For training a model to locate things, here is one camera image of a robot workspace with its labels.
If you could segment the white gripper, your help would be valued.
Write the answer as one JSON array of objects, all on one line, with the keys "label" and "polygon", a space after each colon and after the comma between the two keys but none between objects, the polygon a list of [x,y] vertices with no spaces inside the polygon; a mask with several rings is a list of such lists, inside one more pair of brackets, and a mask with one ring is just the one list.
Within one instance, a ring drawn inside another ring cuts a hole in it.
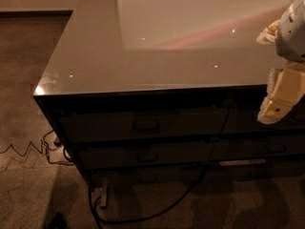
[{"label": "white gripper", "polygon": [[261,45],[275,42],[276,53],[289,61],[282,69],[271,68],[267,95],[257,121],[275,124],[286,116],[305,95],[305,0],[294,2],[256,38]]}]

